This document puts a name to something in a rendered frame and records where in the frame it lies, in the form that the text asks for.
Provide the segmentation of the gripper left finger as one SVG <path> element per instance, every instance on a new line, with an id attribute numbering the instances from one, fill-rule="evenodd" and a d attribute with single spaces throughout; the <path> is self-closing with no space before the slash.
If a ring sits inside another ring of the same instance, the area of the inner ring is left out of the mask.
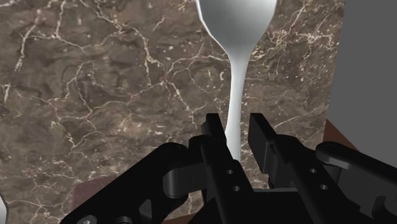
<path id="1" fill-rule="evenodd" d="M 247 224 L 254 191 L 226 147 L 217 114 L 189 145 L 164 143 L 70 212 L 60 224 L 162 224 L 189 193 L 205 191 L 190 224 Z"/>

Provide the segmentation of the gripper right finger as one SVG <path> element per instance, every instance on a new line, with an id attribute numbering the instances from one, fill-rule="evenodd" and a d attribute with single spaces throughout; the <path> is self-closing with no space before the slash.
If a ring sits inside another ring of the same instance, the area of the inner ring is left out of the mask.
<path id="1" fill-rule="evenodd" d="M 296 188 L 313 224 L 397 224 L 397 168 L 332 141 L 311 150 L 261 113 L 248 143 L 270 187 Z"/>

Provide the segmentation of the white curved object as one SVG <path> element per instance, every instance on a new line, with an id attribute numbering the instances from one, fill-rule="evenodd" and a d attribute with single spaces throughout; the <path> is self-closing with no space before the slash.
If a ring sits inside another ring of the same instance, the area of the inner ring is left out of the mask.
<path id="1" fill-rule="evenodd" d="M 8 222 L 8 206 L 4 197 L 0 194 L 0 224 L 7 224 Z"/>

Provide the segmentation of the white spoon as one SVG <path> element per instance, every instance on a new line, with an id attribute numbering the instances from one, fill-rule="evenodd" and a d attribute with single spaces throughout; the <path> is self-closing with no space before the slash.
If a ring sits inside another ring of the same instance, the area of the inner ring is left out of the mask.
<path id="1" fill-rule="evenodd" d="M 270 25 L 277 0 L 195 0 L 207 33 L 230 62 L 230 98 L 226 143 L 233 159 L 241 157 L 242 96 L 251 54 Z"/>

